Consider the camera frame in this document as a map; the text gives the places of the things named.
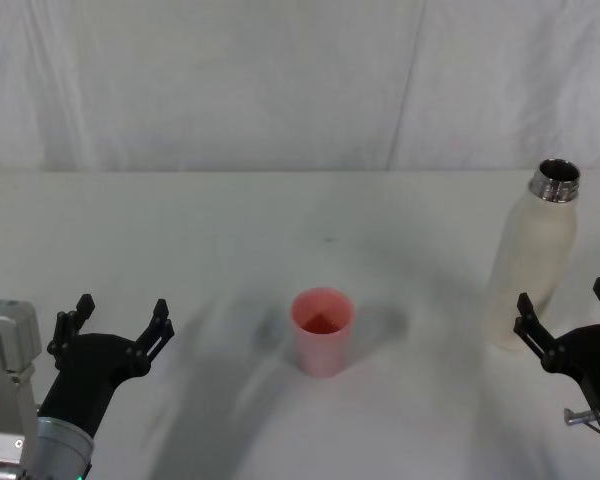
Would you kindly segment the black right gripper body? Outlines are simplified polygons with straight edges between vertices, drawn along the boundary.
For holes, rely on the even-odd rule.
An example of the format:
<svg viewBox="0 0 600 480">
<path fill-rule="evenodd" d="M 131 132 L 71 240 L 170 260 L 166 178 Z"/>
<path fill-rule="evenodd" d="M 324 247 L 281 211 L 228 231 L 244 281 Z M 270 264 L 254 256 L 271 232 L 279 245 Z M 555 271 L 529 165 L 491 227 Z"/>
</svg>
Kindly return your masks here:
<svg viewBox="0 0 600 480">
<path fill-rule="evenodd" d="M 600 428 L 600 324 L 574 329 L 541 342 L 541 365 L 549 373 L 570 377 L 580 387 L 588 406 L 598 414 Z"/>
</svg>

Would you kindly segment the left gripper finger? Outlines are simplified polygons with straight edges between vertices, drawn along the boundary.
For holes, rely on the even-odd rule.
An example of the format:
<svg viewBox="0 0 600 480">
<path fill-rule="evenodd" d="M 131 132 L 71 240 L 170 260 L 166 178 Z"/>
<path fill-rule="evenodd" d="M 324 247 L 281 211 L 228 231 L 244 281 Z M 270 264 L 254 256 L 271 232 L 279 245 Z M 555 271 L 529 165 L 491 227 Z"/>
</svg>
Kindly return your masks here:
<svg viewBox="0 0 600 480">
<path fill-rule="evenodd" d="M 153 360 L 174 336 L 174 329 L 169 318 L 169 309 L 165 299 L 157 300 L 152 318 L 127 350 L 131 357 L 133 371 L 149 371 Z"/>
<path fill-rule="evenodd" d="M 65 356 L 94 310 L 93 297 L 91 294 L 86 293 L 80 297 L 74 310 L 58 312 L 53 338 L 47 346 L 48 353 L 54 358 Z"/>
</svg>

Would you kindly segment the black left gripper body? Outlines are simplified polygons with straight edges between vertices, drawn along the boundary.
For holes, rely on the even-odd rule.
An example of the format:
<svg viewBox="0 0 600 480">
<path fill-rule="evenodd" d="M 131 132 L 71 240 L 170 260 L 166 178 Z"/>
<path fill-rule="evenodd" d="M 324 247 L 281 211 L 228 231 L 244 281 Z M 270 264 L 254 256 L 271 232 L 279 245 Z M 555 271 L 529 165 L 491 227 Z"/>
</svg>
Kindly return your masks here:
<svg viewBox="0 0 600 480">
<path fill-rule="evenodd" d="M 134 341 L 111 334 L 53 340 L 47 351 L 58 374 L 38 411 L 68 422 L 93 437 L 116 389 L 149 372 L 149 357 Z"/>
</svg>

